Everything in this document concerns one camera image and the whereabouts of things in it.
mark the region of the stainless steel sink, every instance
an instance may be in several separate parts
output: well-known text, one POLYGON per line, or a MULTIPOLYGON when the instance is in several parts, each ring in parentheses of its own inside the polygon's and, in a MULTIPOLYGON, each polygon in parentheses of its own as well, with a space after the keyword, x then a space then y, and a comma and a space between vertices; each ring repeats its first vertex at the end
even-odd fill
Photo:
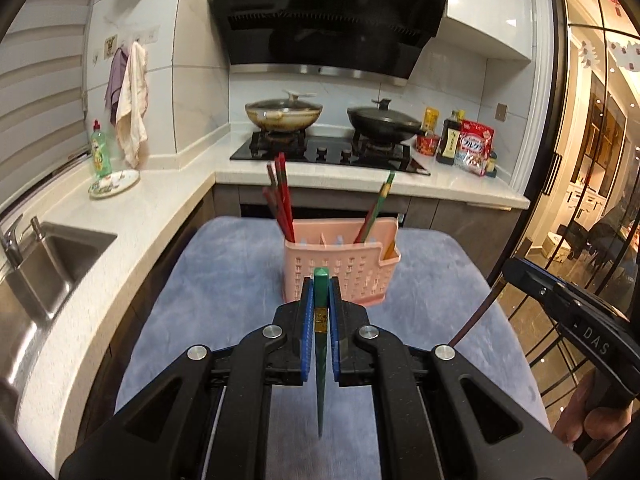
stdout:
POLYGON ((31 364, 53 320, 115 235, 42 224, 32 234, 24 260, 0 278, 0 409, 15 420, 31 364))

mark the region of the towel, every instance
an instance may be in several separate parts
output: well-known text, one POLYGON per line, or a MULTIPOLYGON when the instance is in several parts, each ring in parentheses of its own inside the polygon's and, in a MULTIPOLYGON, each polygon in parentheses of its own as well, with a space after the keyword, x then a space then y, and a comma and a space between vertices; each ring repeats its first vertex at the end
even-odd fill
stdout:
POLYGON ((118 48, 111 61, 111 73, 109 74, 107 93, 104 96, 104 105, 107 110, 110 111, 110 120, 113 126, 116 125, 118 101, 120 100, 120 91, 122 90, 122 82, 124 81, 124 73, 127 69, 128 60, 129 56, 127 53, 121 48, 118 48))
POLYGON ((116 113, 118 142, 132 168, 138 165, 140 144, 147 139, 146 128, 142 121, 147 105, 146 50, 134 41, 131 45, 116 113))

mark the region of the glass door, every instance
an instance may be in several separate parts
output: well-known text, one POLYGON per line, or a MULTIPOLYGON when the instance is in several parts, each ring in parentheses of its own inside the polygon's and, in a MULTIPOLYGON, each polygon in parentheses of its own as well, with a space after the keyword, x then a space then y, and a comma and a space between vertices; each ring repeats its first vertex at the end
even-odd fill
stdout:
MULTIPOLYGON (((565 0, 570 38, 562 163, 527 258, 627 313, 638 274, 640 36, 618 0, 565 0)), ((499 303, 520 338, 553 426, 591 364, 539 304, 499 303)))

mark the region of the green chopstick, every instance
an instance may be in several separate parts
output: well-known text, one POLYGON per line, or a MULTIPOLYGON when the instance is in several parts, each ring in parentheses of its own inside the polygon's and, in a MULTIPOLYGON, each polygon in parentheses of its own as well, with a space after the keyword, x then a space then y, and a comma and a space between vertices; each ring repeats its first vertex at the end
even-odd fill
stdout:
POLYGON ((318 409, 318 438, 324 423, 324 383, 326 379, 326 332, 328 322, 329 269, 314 270, 314 332, 316 342, 316 406, 318 409))
POLYGON ((358 233, 358 236, 356 236, 356 239, 354 241, 355 244, 363 244, 365 241, 367 241, 369 233, 371 232, 371 228, 373 227, 376 218, 378 218, 380 210, 382 209, 382 205, 386 200, 386 196, 389 194, 389 190, 391 190, 391 184, 393 183, 395 176, 395 171, 389 173, 386 182, 380 188, 380 192, 378 193, 378 200, 374 204, 370 214, 367 214, 367 217, 364 219, 364 223, 362 224, 360 232, 358 233))

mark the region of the black pot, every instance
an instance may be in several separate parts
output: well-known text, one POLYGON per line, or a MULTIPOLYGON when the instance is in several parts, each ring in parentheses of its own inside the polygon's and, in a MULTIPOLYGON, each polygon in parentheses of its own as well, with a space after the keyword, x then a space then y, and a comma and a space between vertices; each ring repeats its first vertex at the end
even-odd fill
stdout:
POLYGON ((390 99, 372 101, 378 108, 348 108, 347 115, 351 125, 361 135, 375 142, 394 142, 411 139, 414 135, 424 135, 420 129, 422 123, 413 117, 389 110, 390 99))

